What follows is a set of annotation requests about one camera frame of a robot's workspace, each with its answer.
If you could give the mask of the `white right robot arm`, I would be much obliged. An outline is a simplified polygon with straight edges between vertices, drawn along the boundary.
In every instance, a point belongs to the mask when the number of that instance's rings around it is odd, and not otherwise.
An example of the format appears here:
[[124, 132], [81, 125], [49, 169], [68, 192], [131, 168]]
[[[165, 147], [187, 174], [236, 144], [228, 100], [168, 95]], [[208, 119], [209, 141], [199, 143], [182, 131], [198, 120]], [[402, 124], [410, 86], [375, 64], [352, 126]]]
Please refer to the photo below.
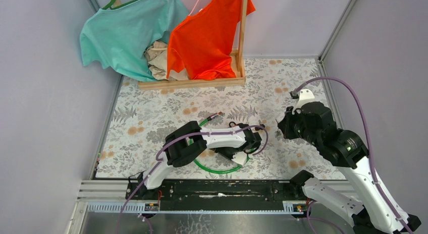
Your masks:
[[342, 216], [355, 233], [411, 233], [421, 226], [420, 219], [403, 211], [389, 198], [386, 201], [376, 185], [380, 177], [370, 169], [369, 150], [353, 131], [337, 128], [331, 110], [321, 102], [290, 106], [278, 128], [286, 140], [302, 139], [335, 166], [351, 184], [359, 199], [348, 198], [306, 170], [290, 179], [290, 195], [297, 200], [313, 199]]

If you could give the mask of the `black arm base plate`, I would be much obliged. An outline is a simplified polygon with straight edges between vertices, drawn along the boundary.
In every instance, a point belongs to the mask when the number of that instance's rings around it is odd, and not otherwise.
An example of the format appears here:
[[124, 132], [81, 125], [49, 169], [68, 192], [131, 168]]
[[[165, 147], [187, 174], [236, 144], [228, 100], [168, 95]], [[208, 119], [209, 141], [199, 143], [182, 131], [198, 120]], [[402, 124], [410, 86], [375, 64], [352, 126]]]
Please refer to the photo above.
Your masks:
[[276, 180], [164, 180], [153, 190], [138, 187], [129, 182], [126, 198], [160, 203], [161, 201], [204, 202], [204, 201], [304, 201], [305, 208], [310, 200], [297, 186], [289, 181]]

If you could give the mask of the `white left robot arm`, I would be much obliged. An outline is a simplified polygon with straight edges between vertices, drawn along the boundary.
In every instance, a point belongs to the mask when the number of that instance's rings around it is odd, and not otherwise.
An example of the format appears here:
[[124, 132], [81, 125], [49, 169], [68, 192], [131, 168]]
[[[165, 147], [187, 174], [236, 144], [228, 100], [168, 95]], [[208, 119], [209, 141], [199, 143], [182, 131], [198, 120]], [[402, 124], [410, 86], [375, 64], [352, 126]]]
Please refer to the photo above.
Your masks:
[[155, 155], [156, 163], [144, 171], [137, 193], [151, 199], [163, 180], [176, 168], [192, 163], [207, 149], [243, 166], [251, 154], [260, 153], [262, 138], [252, 129], [256, 126], [237, 124], [227, 129], [209, 129], [191, 121], [166, 136], [165, 144]]

